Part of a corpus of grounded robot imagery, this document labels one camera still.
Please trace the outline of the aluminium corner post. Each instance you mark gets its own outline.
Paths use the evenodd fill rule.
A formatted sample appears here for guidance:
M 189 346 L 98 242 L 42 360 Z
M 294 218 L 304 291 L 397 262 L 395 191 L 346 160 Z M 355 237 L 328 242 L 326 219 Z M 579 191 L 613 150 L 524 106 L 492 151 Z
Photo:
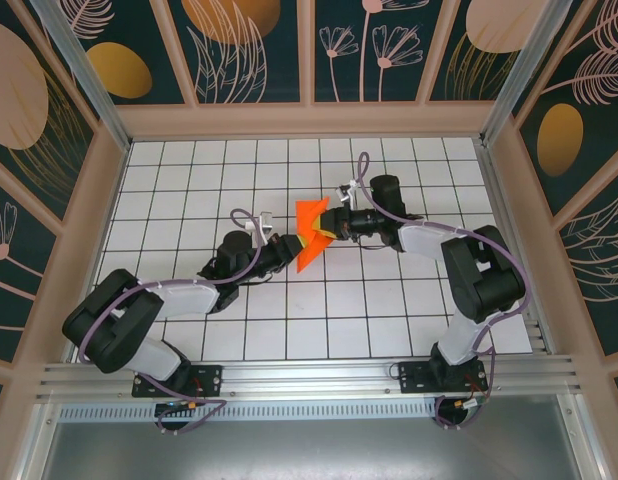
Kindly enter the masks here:
M 483 124 L 479 133 L 481 147 L 488 149 L 493 145 L 524 89 L 531 82 L 554 38 L 565 23 L 573 3 L 580 4 L 581 2 L 582 0 L 547 1 Z
M 67 23 L 55 0 L 30 0 L 41 22 L 47 27 L 63 58 L 75 73 L 78 83 L 100 115 L 115 143 L 124 153 L 129 151 L 130 137 L 114 103 L 98 78 L 85 50 Z

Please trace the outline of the aluminium side rail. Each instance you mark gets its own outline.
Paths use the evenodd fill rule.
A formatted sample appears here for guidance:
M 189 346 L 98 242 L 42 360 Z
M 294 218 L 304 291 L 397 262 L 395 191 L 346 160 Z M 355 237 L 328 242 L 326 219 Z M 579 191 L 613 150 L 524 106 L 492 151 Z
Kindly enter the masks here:
M 532 281 L 527 255 L 493 156 L 481 146 L 476 148 L 476 153 L 496 225 L 510 252 L 523 265 L 529 280 Z M 528 293 L 530 301 L 522 313 L 497 323 L 490 330 L 491 340 L 498 354 L 551 355 L 555 353 L 554 342 L 547 329 L 546 317 L 536 301 L 535 287 L 529 288 Z

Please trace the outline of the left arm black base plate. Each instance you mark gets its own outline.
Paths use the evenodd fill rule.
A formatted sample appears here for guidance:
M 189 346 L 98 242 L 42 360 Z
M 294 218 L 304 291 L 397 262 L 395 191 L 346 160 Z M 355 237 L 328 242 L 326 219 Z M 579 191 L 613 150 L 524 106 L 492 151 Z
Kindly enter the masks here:
M 218 397 L 222 385 L 222 376 L 223 367 L 221 365 L 185 365 L 179 367 L 167 380 L 158 381 L 158 384 L 176 392 L 179 396 Z M 168 392 L 155 387 L 140 374 L 134 376 L 131 395 L 134 398 L 170 396 Z

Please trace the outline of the grey metal sheet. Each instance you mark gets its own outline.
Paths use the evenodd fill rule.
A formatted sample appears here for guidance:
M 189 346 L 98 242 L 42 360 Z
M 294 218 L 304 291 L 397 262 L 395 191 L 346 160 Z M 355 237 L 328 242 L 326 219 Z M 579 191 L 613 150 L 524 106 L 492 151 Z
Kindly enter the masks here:
M 64 424 L 43 480 L 581 480 L 558 430 L 447 432 L 425 419 Z

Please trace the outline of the orange paper sheet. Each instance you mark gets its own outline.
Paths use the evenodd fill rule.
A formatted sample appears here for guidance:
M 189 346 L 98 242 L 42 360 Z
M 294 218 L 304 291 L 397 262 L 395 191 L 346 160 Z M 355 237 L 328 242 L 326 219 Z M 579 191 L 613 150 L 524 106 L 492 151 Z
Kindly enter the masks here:
M 297 272 L 302 272 L 334 240 L 335 235 L 320 227 L 320 216 L 326 212 L 330 198 L 296 201 L 296 230 L 302 244 L 297 257 Z

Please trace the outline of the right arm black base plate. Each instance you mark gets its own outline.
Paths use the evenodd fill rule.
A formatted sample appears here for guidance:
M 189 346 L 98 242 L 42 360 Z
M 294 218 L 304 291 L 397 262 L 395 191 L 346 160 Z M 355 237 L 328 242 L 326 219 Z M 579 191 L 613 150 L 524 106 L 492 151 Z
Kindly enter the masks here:
M 476 359 L 454 366 L 435 366 L 433 361 L 400 362 L 398 381 L 403 394 L 469 393 L 473 385 L 479 391 L 488 388 L 484 364 Z

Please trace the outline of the aluminium mounting rail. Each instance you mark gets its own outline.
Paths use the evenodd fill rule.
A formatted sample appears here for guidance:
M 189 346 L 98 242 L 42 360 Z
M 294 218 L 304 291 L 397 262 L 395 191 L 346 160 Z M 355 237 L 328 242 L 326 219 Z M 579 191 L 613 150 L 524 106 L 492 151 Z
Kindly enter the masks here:
M 134 373 L 103 374 L 80 363 L 44 367 L 34 388 L 39 403 L 131 401 Z M 498 355 L 494 396 L 576 394 L 581 391 L 567 355 Z M 220 397 L 227 400 L 394 398 L 401 393 L 396 359 L 231 361 L 223 364 Z

